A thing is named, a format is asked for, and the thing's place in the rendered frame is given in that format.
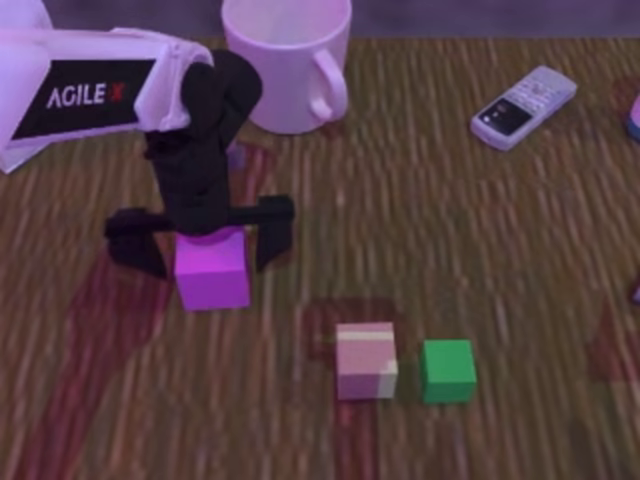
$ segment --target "white remote control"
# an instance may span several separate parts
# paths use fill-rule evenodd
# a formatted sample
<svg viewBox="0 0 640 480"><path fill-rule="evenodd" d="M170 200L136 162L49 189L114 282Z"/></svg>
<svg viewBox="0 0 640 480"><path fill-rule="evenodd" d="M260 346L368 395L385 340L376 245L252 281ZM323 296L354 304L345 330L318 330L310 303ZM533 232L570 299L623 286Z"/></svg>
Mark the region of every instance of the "white remote control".
<svg viewBox="0 0 640 480"><path fill-rule="evenodd" d="M471 119L471 131L498 150L509 150L576 94L578 86L540 66Z"/></svg>

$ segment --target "wooden table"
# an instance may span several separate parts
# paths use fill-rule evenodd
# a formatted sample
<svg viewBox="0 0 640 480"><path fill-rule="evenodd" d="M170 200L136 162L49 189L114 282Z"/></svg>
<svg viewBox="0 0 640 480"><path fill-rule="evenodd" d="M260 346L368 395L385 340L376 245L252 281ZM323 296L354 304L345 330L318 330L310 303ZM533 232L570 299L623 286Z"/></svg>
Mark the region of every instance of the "wooden table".
<svg viewBox="0 0 640 480"><path fill-rule="evenodd" d="M158 285L91 269L105 216L159 206L140 138L57 145L1 178L0 477L57 441L77 449L48 471L91 480L638 478L637 387L595 385L584 345L607 303L615 331L638 323L640 147L620 112L639 58L634 40L354 41L341 125L243 134L236 201L299 207L292 263L254 278L246 311L186 315L174 296L164 314ZM476 141L469 117L538 64L577 97L512 152ZM396 322L398 399L336 407L305 325L372 318ZM459 336L475 400L421 405L419 342Z"/></svg>

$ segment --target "cube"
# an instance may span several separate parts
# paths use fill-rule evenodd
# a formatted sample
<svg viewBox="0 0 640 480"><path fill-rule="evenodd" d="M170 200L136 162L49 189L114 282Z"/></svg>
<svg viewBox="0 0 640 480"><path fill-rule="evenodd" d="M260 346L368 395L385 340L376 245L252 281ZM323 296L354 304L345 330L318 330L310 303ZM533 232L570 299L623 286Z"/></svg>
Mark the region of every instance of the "cube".
<svg viewBox="0 0 640 480"><path fill-rule="evenodd" d="M393 398L398 378L393 324L339 324L336 377L339 400Z"/></svg>
<svg viewBox="0 0 640 480"><path fill-rule="evenodd" d="M470 341L426 340L420 367L425 403L465 403L471 399L476 369Z"/></svg>
<svg viewBox="0 0 640 480"><path fill-rule="evenodd" d="M175 276L187 311L248 307L244 229L223 228L203 239L177 235Z"/></svg>

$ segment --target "white object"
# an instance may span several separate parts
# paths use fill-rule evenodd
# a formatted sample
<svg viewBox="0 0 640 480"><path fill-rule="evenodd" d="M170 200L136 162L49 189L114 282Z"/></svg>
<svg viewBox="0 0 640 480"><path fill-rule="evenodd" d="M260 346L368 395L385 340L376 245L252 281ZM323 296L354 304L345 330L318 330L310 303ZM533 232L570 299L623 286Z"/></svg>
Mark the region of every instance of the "white object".
<svg viewBox="0 0 640 480"><path fill-rule="evenodd" d="M40 0L0 0L0 28L53 29L51 17ZM47 145L0 151L0 171L9 174L31 160Z"/></svg>
<svg viewBox="0 0 640 480"><path fill-rule="evenodd" d="M91 63L80 68L78 61ZM118 70L118 61L131 62ZM156 32L0 29L0 151L184 128L190 118L181 85L194 62L213 65L211 52ZM124 87L126 98L115 87ZM25 118L33 122L25 126Z"/></svg>
<svg viewBox="0 0 640 480"><path fill-rule="evenodd" d="M540 66L471 119L471 131L488 145L507 151L576 94L563 74Z"/></svg>
<svg viewBox="0 0 640 480"><path fill-rule="evenodd" d="M229 49L263 82L250 119L278 134L305 133L347 111L343 75L350 0L224 0Z"/></svg>

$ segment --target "purple cube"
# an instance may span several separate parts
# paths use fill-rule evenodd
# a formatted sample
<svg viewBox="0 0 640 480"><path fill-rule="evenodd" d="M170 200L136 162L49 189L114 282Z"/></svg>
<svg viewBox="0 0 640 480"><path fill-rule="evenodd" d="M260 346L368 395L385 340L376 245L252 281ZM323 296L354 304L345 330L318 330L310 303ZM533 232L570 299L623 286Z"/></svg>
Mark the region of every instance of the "purple cube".
<svg viewBox="0 0 640 480"><path fill-rule="evenodd" d="M178 234L175 276L187 311L248 307L244 228L223 228L203 238Z"/></svg>
<svg viewBox="0 0 640 480"><path fill-rule="evenodd" d="M338 325L336 369L339 400L393 398L398 378L393 324Z"/></svg>

